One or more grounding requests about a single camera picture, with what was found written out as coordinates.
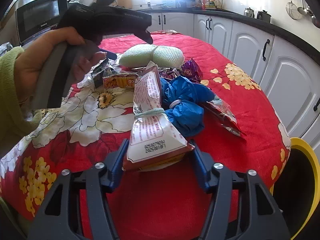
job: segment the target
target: microwave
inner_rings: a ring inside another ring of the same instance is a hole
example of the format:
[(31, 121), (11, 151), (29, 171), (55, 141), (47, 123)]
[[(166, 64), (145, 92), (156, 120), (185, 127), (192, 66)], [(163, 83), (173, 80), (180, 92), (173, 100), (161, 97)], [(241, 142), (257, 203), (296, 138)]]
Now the microwave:
[(0, 44), (26, 45), (55, 28), (67, 10), (67, 0), (33, 0), (19, 7), (0, 31)]

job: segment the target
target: person's arm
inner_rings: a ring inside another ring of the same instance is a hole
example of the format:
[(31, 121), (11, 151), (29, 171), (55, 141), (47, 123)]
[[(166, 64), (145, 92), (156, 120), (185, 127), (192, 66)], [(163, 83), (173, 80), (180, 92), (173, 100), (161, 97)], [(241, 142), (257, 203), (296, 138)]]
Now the person's arm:
[[(42, 35), (24, 51), (13, 48), (0, 58), (0, 158), (7, 154), (22, 137), (35, 130), (40, 111), (24, 109), (33, 95), (41, 68), (54, 46), (62, 41), (71, 45), (84, 44), (84, 39), (72, 27), (52, 30)], [(91, 67), (105, 58), (96, 53), (89, 61), (81, 58), (72, 66), (76, 82), (80, 82)]]

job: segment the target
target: red tablecloth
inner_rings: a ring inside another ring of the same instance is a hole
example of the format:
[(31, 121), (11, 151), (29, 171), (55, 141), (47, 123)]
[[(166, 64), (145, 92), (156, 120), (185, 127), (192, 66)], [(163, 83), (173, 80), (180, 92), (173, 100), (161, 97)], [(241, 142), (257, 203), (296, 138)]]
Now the red tablecloth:
[[(152, 36), (154, 44), (177, 47), (186, 60), (194, 58), (204, 73), (202, 83), (231, 106), (243, 132), (241, 137), (229, 133), (206, 113), (205, 129), (194, 137), (200, 149), (231, 170), (255, 169), (271, 187), (289, 155), (290, 139), (259, 86), (210, 44), (181, 34)], [(140, 43), (126, 36), (103, 40), (100, 47), (124, 52)], [(38, 129), (0, 161), (1, 196), (30, 220), (61, 170), (87, 169), (130, 137), (133, 91), (102, 97), (103, 88), (94, 89), (88, 77), (73, 86), (61, 108), (44, 111)], [(127, 172), (108, 195), (121, 240), (190, 240), (201, 231), (209, 200), (187, 158), (158, 171)], [(84, 193), (81, 203), (90, 236)]]

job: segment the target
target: microwave window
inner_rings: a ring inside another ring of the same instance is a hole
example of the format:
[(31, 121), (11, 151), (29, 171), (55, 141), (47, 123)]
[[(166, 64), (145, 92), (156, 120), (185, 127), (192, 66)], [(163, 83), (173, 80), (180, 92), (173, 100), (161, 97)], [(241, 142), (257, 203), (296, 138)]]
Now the microwave window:
[(59, 16), (58, 0), (49, 1), (23, 12), (24, 28), (29, 31)]

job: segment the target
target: tied blue bag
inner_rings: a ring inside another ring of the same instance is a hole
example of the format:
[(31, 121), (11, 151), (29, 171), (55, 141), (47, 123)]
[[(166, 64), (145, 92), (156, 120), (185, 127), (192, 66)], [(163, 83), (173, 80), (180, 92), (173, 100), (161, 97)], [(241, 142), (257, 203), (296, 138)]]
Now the tied blue bag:
[(162, 107), (169, 121), (183, 137), (194, 136), (204, 128), (204, 109), (197, 103), (211, 101), (214, 93), (204, 85), (194, 84), (183, 76), (167, 82), (160, 78)]

